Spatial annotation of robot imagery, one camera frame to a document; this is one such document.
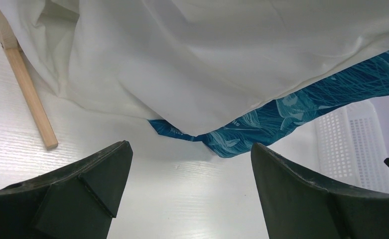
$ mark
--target white surface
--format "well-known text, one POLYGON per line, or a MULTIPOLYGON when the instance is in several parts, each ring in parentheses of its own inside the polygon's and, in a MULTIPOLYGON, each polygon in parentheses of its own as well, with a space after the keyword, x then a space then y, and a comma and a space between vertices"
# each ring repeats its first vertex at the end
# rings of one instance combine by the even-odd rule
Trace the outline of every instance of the white surface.
MULTIPOLYGON (((267 238, 250 155, 218 158, 202 143, 158 136, 143 119, 84 110, 34 81, 59 140, 50 152, 0 47, 0 189, 125 139, 134 157, 109 238, 267 238)), ((314 135, 306 124, 272 148, 316 169, 314 135)))
POLYGON ((362 187, 389 193, 388 157, 379 117, 370 101, 350 104, 348 120, 362 187))
POLYGON ((389 50, 389 0, 54 2, 0 9, 55 94, 191 135, 389 50))
POLYGON ((318 118, 315 125, 320 172, 335 180, 360 187, 346 108, 318 118))

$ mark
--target white plastic crate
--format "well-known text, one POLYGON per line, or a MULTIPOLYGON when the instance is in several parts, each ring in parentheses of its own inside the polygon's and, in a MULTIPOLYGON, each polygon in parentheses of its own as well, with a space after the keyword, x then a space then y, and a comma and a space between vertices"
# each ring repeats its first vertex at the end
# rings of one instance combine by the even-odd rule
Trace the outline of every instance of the white plastic crate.
POLYGON ((370 101, 339 108, 315 121, 320 172, 366 189, 389 193, 389 169, 378 115, 370 101))

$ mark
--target white sheet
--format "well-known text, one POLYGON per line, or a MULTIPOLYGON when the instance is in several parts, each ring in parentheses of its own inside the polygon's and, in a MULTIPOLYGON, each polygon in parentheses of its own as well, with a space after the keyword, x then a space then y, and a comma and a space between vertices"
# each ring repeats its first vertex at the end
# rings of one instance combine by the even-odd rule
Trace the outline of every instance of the white sheet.
POLYGON ((52 1, 0 9, 56 95, 191 135, 389 50, 389 0, 52 1))

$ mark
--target textured white surface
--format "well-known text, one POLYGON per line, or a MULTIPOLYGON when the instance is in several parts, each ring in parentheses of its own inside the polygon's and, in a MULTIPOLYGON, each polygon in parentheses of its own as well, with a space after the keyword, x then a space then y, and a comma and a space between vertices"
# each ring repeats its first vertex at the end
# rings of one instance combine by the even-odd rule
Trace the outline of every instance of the textured white surface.
POLYGON ((355 102, 315 120, 320 172, 357 187, 389 193, 388 157, 370 100, 355 102))
MULTIPOLYGON (((221 159, 202 143, 156 135, 143 119, 84 110, 45 90, 32 75, 59 147, 44 150, 0 47, 0 189, 125 139, 134 157, 109 238, 267 237, 250 155, 221 159)), ((313 130, 306 124, 272 148, 317 169, 313 130)))

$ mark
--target wooden dowel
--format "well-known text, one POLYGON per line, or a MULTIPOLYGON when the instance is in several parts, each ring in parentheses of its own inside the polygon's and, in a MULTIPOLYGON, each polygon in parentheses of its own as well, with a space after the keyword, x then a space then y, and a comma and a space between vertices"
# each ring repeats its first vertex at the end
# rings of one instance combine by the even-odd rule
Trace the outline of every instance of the wooden dowel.
POLYGON ((18 48, 18 41, 5 16, 0 11, 0 43, 3 49, 18 48))
POLYGON ((43 108, 27 68, 25 67, 20 51, 18 48, 11 48, 6 49, 5 53, 12 71, 14 71, 25 101, 27 102, 28 108, 30 109, 31 115, 33 116, 34 122, 42 136, 46 149, 56 148, 58 146, 58 140, 56 139, 49 119, 46 116, 45 109, 43 108))

